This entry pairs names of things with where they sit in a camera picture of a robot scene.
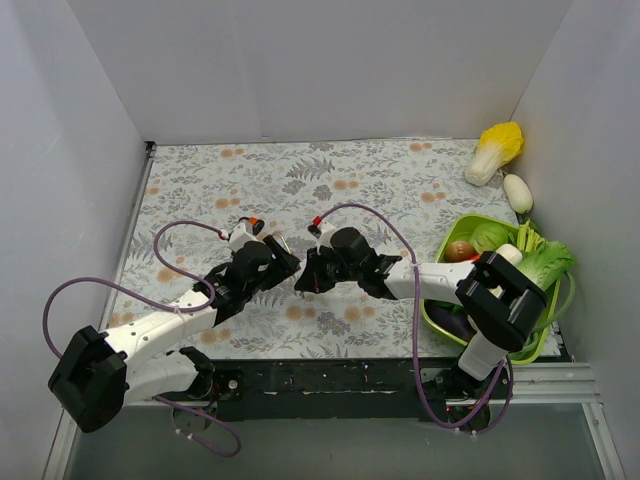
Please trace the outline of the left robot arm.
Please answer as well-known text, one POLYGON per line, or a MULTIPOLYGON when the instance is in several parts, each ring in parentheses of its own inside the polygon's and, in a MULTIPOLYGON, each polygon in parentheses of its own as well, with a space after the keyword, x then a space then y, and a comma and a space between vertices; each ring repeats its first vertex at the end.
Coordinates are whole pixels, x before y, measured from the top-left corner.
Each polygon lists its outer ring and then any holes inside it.
POLYGON ((180 341, 240 313, 259 291, 300 269, 272 236, 248 240, 165 311, 102 332, 77 331, 48 387, 84 433, 108 424, 123 406, 168 394, 201 400, 214 387, 212 361, 180 341))

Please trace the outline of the brown kiwi potato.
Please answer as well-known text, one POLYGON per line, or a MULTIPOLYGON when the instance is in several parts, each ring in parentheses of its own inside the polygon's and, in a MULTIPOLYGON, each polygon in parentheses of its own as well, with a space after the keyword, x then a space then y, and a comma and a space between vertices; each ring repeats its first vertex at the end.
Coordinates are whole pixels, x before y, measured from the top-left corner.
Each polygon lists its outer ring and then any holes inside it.
POLYGON ((454 241, 444 250, 444 260, 448 263, 468 261, 477 254, 473 245, 467 241, 454 241))

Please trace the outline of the white bok choy stalk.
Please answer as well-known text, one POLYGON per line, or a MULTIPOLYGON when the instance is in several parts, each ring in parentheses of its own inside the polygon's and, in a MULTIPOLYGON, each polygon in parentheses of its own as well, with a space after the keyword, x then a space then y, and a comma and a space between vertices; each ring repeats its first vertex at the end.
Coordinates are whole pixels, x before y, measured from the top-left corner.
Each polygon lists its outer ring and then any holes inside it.
POLYGON ((512 265, 518 265, 523 259, 523 253, 517 247, 508 243, 499 246, 495 252, 512 265))

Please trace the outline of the green plastic basket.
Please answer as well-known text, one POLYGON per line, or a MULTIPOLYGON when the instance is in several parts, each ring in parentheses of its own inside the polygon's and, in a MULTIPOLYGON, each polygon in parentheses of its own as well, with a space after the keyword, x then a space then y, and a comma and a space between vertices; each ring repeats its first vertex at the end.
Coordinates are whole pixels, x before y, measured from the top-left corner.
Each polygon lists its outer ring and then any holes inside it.
MULTIPOLYGON (((482 216, 482 215, 476 215, 476 214, 462 215, 453 223, 453 226, 451 227, 445 239, 443 240, 436 257, 437 262, 447 263, 444 260, 445 248, 454 241, 458 241, 458 240, 469 241, 470 235, 474 231, 474 229, 478 225, 485 222, 497 223, 507 228, 512 235, 512 241, 509 244, 514 245, 516 247, 516 239, 517 239, 518 229, 520 225, 514 226, 514 225, 511 225, 496 219, 492 219, 490 217, 482 216)), ((561 280, 558 281, 556 285, 552 286, 546 291, 549 303, 547 305, 546 310, 540 317, 538 323, 550 318, 551 315, 565 303, 564 302, 562 305, 558 305, 558 298, 560 295, 562 283, 563 281, 561 278, 561 280)), ((449 304, 445 305, 444 303, 439 304, 438 302, 424 300, 421 305, 421 314, 423 319, 427 323, 427 325, 433 331, 437 332, 440 336, 447 338, 450 342, 454 342, 457 345, 465 347, 467 345, 467 342, 458 340, 457 338, 453 337, 451 334, 444 332, 440 327, 436 326, 430 320, 430 318, 427 316, 427 313, 426 313, 426 305, 428 303, 437 304, 442 307, 454 307, 454 306, 449 304)), ((543 350, 545 349, 546 341, 549 340, 555 333, 555 327, 553 326, 554 323, 543 328, 542 330, 537 330, 535 326, 529 339, 525 342, 523 349, 519 352, 512 353, 509 355, 512 363, 514 365, 527 365, 536 361, 541 355, 559 356, 560 353, 559 353, 558 346, 555 346, 554 350, 551 353, 543 352, 543 350)))

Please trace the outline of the yellow white napa cabbage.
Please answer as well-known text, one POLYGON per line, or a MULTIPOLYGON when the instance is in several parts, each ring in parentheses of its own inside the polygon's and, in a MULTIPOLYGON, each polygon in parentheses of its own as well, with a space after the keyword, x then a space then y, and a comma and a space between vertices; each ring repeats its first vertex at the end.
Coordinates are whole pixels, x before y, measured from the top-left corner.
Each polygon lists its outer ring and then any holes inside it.
POLYGON ((500 168, 521 154, 524 142, 522 130, 515 122, 496 124, 484 131, 466 167, 465 180, 474 186, 484 186, 500 168))

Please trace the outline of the orange black padlock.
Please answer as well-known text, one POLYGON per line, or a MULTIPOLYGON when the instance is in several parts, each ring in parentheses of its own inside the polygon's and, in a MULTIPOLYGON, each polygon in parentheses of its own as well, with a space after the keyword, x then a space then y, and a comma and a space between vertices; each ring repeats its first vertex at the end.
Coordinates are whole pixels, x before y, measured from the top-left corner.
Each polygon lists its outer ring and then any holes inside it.
POLYGON ((243 229, 250 235, 257 237, 264 229, 265 222, 262 219, 256 217, 241 217, 239 224, 243 226, 243 229))

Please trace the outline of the green round cabbage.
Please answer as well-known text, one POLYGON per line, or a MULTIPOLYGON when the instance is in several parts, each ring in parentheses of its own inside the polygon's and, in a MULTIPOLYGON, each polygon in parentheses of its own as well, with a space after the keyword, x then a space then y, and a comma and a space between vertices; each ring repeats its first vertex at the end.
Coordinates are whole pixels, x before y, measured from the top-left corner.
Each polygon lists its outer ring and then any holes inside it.
POLYGON ((500 246, 512 241, 511 232, 497 223, 485 222, 478 225, 471 233, 469 243, 478 254, 485 251, 496 251, 500 246))

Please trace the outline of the floral table mat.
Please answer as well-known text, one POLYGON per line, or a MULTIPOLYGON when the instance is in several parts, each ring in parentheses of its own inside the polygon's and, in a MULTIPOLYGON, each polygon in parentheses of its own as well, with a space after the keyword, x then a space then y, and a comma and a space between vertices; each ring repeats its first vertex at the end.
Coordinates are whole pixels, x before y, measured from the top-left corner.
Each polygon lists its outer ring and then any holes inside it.
MULTIPOLYGON (((454 221, 468 213, 516 220, 500 176, 482 187, 464 171, 471 140, 369 140, 160 146, 144 184, 110 324, 146 315, 146 298, 169 302, 229 258, 215 228, 255 216, 297 256, 313 245, 309 222, 328 213, 383 254, 433 261, 454 221)), ((323 295, 291 282, 256 295, 237 316, 192 336, 213 358, 406 358, 413 305, 368 297, 342 283, 323 295)))

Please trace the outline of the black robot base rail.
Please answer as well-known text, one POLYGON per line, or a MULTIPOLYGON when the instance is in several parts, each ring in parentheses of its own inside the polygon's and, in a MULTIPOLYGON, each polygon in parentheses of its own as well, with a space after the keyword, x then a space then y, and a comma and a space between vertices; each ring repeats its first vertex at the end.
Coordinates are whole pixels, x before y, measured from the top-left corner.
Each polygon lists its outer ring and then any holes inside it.
POLYGON ((410 358, 215 360, 212 383, 193 397, 173 401, 211 403, 223 421, 278 419, 415 418, 428 421, 419 393, 447 419, 448 401, 482 395, 490 380, 462 372, 452 358, 421 359, 414 376, 410 358))

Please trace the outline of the white radish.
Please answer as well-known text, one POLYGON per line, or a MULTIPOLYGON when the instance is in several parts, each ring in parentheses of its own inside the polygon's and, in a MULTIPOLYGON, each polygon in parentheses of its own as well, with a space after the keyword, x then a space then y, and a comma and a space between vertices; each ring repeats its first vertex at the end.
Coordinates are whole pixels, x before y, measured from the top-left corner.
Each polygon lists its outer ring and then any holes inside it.
POLYGON ((512 209, 518 214, 526 214, 533 207, 533 196, 527 184, 517 175, 508 174, 503 181, 504 191, 512 209))

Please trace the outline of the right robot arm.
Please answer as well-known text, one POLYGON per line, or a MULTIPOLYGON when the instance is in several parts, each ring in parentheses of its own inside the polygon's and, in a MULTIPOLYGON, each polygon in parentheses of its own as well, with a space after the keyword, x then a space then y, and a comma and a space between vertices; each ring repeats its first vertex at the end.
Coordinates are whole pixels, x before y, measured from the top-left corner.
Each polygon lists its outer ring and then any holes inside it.
POLYGON ((319 236, 294 289, 321 294, 341 282, 355 282, 373 298, 461 306, 476 334, 458 359, 452 383, 469 398, 486 389, 489 374, 507 354, 522 349, 547 306, 545 292, 498 252, 476 261, 417 264, 376 253, 352 227, 319 236))

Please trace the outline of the green leafy lettuce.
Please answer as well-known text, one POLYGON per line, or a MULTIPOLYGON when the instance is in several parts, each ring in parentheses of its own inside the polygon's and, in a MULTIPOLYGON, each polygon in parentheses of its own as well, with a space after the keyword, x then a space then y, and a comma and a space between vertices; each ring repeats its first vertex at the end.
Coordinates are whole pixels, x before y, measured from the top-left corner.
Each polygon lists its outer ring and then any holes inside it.
POLYGON ((530 219, 519 226, 516 247, 524 255, 517 268, 543 292, 556 285, 563 276, 569 282, 565 303, 550 318, 536 326, 537 330, 542 330, 558 321, 574 299, 576 283, 570 269, 576 260, 562 242, 545 239, 530 219))

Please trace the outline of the purple eggplant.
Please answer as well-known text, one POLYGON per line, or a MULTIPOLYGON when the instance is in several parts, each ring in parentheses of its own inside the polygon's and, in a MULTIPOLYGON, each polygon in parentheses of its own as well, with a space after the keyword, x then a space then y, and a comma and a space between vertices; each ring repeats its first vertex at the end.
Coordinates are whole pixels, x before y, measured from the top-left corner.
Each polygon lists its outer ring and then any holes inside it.
POLYGON ((428 303, 426 305, 426 313, 436 326, 458 340, 468 342, 476 333, 465 312, 457 309, 456 306, 442 307, 428 303))

